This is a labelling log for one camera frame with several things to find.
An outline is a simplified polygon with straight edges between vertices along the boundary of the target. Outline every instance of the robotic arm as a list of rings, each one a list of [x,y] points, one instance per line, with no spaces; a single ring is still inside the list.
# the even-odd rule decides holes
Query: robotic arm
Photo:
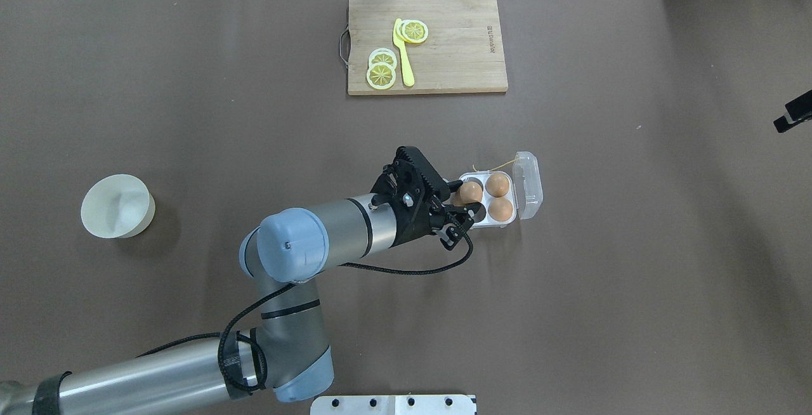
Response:
[[[306,400],[333,382],[330,343],[313,278],[338,265],[424,275],[462,264],[479,204],[444,204],[462,181],[445,181],[414,147],[398,148],[371,191],[306,209],[268,216],[240,245],[240,265],[261,299],[223,333],[181,339],[134,360],[82,374],[48,378],[38,386],[0,383],[0,415],[104,415],[185,412],[273,388],[282,402]],[[356,261],[426,235],[446,250],[464,239],[469,250],[436,270],[392,270]],[[232,326],[253,309],[262,325]]]

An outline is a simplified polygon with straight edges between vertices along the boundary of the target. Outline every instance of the white mounting bracket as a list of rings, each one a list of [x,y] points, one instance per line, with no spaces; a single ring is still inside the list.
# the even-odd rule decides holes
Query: white mounting bracket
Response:
[[[317,397],[310,415],[476,415],[475,395]]]

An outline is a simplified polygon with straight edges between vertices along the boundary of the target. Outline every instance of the egg carton lid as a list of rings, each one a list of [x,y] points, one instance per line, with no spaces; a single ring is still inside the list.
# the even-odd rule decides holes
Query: egg carton lid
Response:
[[[544,201],[539,160],[530,152],[516,152],[513,161],[513,186],[520,220],[533,218]]]

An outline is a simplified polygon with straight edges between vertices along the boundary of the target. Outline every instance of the citrus slice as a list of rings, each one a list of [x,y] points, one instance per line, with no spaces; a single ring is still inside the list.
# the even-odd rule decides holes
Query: citrus slice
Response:
[[[369,67],[375,63],[388,63],[393,68],[398,67],[398,58],[395,56],[394,51],[388,48],[378,48],[369,54]]]
[[[400,38],[411,44],[420,44],[429,37],[429,27],[420,20],[403,20],[398,27]]]
[[[386,90],[395,85],[395,68],[389,63],[375,63],[366,70],[366,82],[375,90]]]

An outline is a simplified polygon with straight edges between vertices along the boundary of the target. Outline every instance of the logo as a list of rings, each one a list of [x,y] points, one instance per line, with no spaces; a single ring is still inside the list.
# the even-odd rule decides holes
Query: logo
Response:
[[[494,44],[494,28],[488,27],[488,44],[490,45],[490,52],[496,53],[496,45]]]

